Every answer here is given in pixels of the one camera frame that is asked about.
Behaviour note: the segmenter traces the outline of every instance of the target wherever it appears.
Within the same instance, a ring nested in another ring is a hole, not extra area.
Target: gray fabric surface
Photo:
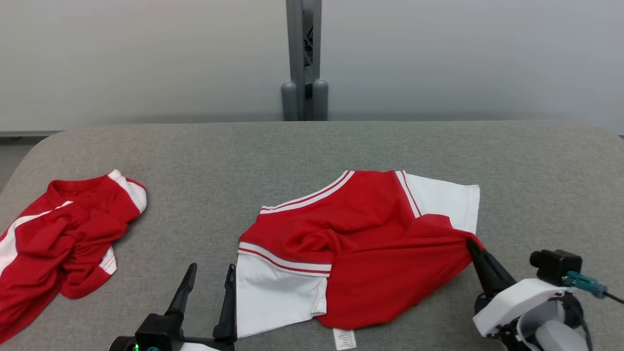
[[[58,296],[2,350],[96,351],[165,311],[199,265],[184,329],[209,336],[238,236],[261,205],[314,192],[345,169],[405,169],[479,184],[478,235],[517,278],[533,250],[565,249],[624,295],[624,141],[593,127],[534,122],[297,122],[114,126],[37,145],[0,195],[0,226],[53,179],[112,169],[143,183],[148,206],[115,244],[118,270],[80,300]],[[358,350],[500,350],[472,324],[471,267],[393,323],[356,331]],[[621,350],[624,307],[579,293],[596,350]],[[334,350],[312,320],[241,339],[237,350]]]

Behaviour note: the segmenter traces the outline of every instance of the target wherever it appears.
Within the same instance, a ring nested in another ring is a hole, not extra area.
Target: care label
[[[336,350],[355,349],[358,345],[355,343],[355,333],[353,330],[342,330],[334,328],[334,341],[336,342]]]

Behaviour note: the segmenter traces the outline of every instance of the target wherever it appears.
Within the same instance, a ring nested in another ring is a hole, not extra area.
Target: red fabric
[[[415,217],[395,172],[357,171],[330,196],[261,214],[240,238],[290,262],[332,264],[326,327],[389,322],[471,262],[448,217]]]
[[[103,268],[114,256],[102,258],[139,214],[107,175],[51,182],[0,237],[0,344],[30,324],[58,292],[79,299],[104,284],[110,274]]]

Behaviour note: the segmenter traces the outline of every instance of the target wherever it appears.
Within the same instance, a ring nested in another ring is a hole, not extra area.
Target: white sleeve
[[[409,192],[421,214],[446,215],[451,219],[453,228],[476,234],[480,197],[478,185],[459,185],[404,174]]]
[[[327,278],[277,269],[266,260],[239,254],[236,264],[238,337],[304,322],[327,312]]]

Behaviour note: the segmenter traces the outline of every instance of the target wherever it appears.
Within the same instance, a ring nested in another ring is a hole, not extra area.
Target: floor
[[[43,137],[0,137],[0,192],[22,159]]]

